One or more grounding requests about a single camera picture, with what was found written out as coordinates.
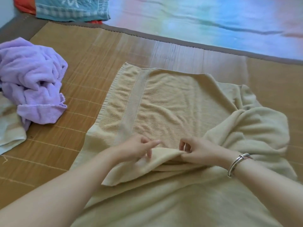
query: red cloth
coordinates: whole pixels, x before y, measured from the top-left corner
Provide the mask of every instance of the red cloth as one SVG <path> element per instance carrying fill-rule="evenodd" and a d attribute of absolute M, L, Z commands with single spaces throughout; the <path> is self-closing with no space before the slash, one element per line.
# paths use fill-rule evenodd
<path fill-rule="evenodd" d="M 36 5 L 35 0 L 14 0 L 15 7 L 21 12 L 36 15 Z M 89 21 L 93 24 L 102 24 L 101 20 Z"/>

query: beige towel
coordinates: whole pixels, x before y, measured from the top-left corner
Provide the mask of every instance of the beige towel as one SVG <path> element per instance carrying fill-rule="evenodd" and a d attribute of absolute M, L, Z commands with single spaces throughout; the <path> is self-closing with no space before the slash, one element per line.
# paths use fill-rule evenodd
<path fill-rule="evenodd" d="M 150 161 L 112 169 L 73 226 L 280 226 L 226 170 L 172 161 L 181 137 L 205 137 L 295 179 L 281 157 L 289 142 L 286 116 L 262 107 L 247 86 L 124 64 L 72 168 L 133 132 L 163 145 Z"/>
<path fill-rule="evenodd" d="M 17 106 L 0 92 L 0 155 L 26 140 Z"/>

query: white wall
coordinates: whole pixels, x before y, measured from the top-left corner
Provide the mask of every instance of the white wall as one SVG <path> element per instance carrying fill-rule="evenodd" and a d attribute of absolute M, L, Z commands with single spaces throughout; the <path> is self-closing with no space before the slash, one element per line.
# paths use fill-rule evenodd
<path fill-rule="evenodd" d="M 13 0 L 0 0 L 0 28 L 17 14 Z"/>

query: person's left hand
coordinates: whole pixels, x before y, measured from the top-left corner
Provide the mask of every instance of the person's left hand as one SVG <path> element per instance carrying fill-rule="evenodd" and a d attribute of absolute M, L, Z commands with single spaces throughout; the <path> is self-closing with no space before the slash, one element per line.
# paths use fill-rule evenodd
<path fill-rule="evenodd" d="M 150 140 L 143 135 L 135 134 L 116 147 L 116 154 L 118 155 L 120 162 L 142 158 L 145 155 L 147 155 L 148 158 L 151 158 L 152 148 L 156 147 L 161 142 L 161 140 Z"/>

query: lavender towel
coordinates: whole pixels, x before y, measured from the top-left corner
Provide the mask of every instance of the lavender towel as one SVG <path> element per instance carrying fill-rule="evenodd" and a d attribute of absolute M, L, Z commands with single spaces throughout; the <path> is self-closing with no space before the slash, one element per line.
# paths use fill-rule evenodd
<path fill-rule="evenodd" d="M 65 111 L 59 93 L 66 61 L 52 48 L 17 38 L 0 44 L 0 82 L 5 97 L 15 103 L 25 130 L 31 121 L 55 123 Z"/>

